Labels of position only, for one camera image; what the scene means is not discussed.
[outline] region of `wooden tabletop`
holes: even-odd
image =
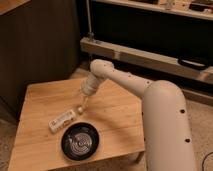
[[[73,122],[88,122],[96,127],[100,135],[97,151],[83,161],[65,158],[60,142],[69,126],[52,134],[48,123],[81,104],[78,90],[83,80],[28,86],[9,171],[51,170],[144,151],[140,99],[107,80],[89,99],[85,113]]]
[[[0,0],[0,15],[20,6],[30,0]]]

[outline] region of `wall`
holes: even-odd
[[[15,118],[28,84],[66,79],[78,65],[75,7],[74,0],[32,0],[0,16],[0,105]]]

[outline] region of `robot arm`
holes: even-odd
[[[122,86],[139,98],[142,98],[146,88],[153,82],[151,80],[132,75],[131,73],[116,70],[113,64],[109,61],[94,60],[90,65],[90,69],[91,73],[81,87],[83,93],[88,96],[95,94],[99,85],[107,78],[116,82],[118,85]]]
[[[142,99],[146,164],[149,171],[196,171],[186,102],[180,88],[168,81],[151,81],[94,60],[82,84],[91,96],[110,79]]]

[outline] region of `black bowl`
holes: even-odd
[[[96,151],[98,143],[97,130],[88,123],[80,122],[65,131],[61,140],[61,148],[69,159],[84,160]]]

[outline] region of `floor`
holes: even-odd
[[[86,76],[88,72],[78,68],[71,78]],[[201,170],[203,157],[213,151],[213,106],[187,100],[189,121],[192,128],[198,171]],[[0,171],[6,171],[13,147],[17,127],[0,120]],[[136,164],[137,154],[98,161],[60,171],[146,171],[145,159]],[[205,171],[213,170],[213,155],[205,162]]]

